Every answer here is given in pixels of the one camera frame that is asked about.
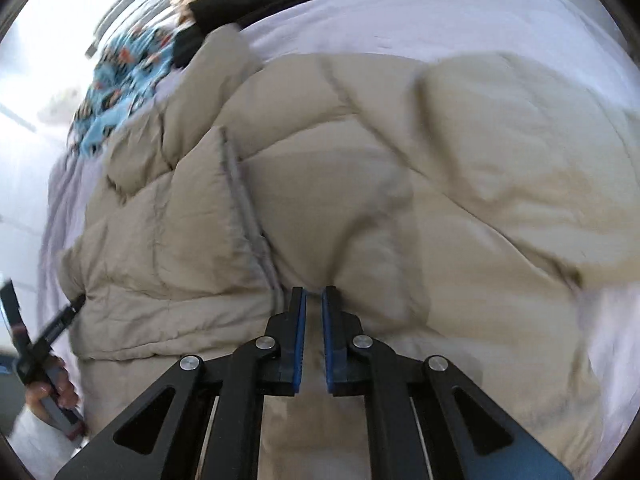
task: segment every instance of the person's arm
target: person's arm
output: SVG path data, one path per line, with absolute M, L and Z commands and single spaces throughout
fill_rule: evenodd
M 78 403 L 78 395 L 68 374 L 58 377 L 59 405 L 72 408 Z M 46 423 L 49 420 L 41 400 L 49 395 L 49 386 L 33 383 L 25 393 L 25 407 L 15 420 L 8 441 L 16 455 L 36 480 L 53 480 L 57 472 L 73 455 L 75 448 L 59 430 Z

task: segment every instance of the beige puffer jacket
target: beige puffer jacket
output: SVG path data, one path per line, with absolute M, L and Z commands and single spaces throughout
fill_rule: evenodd
M 220 28 L 113 138 L 62 259 L 88 297 L 72 343 L 92 430 L 180 355 L 260 335 L 280 286 L 333 283 L 367 333 L 448 356 L 580 475 L 600 405 L 572 286 L 640 279 L 639 132 L 515 56 L 263 67 Z M 362 401 L 326 394 L 308 309 L 302 394 L 268 400 L 260 478 L 368 478 Z

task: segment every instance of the bed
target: bed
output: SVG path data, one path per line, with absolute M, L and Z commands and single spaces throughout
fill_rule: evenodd
M 511 2 L 510 12 L 503 12 L 505 1 Z M 478 11 L 468 12 L 474 5 Z M 424 13 L 425 6 L 431 6 L 433 12 Z M 98 24 L 87 54 L 100 52 L 114 35 L 130 29 L 133 23 L 142 20 L 155 26 L 175 19 L 170 0 L 121 0 Z M 411 27 L 416 20 L 423 27 Z M 448 27 L 449 23 L 460 27 Z M 568 27 L 574 32 L 570 37 L 559 34 Z M 502 33 L 488 37 L 484 33 L 487 29 Z M 568 0 L 312 0 L 259 20 L 242 34 L 267 61 L 286 54 L 366 52 L 433 63 L 478 50 L 513 52 L 558 70 L 623 107 L 638 108 L 640 104 L 640 73 L 625 51 L 633 47 L 633 35 L 631 47 L 620 44 Z M 145 107 L 171 95 L 180 78 L 180 72 L 164 78 L 155 96 L 136 113 L 143 114 Z M 54 168 L 39 269 L 41 323 L 66 301 L 57 282 L 58 253 L 82 233 L 84 209 L 101 174 L 100 153 L 92 157 L 70 153 Z M 588 334 L 591 365 L 602 385 L 602 441 L 593 467 L 585 475 L 594 478 L 640 407 L 640 370 L 635 364 L 640 356 L 636 341 L 640 290 L 630 283 L 607 290 L 576 291 L 575 302 Z M 73 362 L 68 340 L 61 340 L 56 351 L 68 363 Z M 77 371 L 74 374 L 76 384 L 81 384 Z

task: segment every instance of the blue patterned fabric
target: blue patterned fabric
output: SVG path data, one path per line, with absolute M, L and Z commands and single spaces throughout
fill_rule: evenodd
M 70 146 L 84 155 L 102 143 L 153 97 L 171 70 L 174 33 L 167 28 L 134 28 L 113 38 L 94 69 L 94 81 L 71 125 Z

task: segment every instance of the triangular cutout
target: triangular cutout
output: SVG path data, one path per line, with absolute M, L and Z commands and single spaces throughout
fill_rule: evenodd
M 113 441 L 119 446 L 148 455 L 154 450 L 162 423 L 169 411 L 175 390 L 164 389 L 148 406 L 128 420 L 114 435 Z
M 455 388 L 453 397 L 456 399 L 478 455 L 491 454 L 513 443 L 513 437 L 495 422 L 465 390 Z

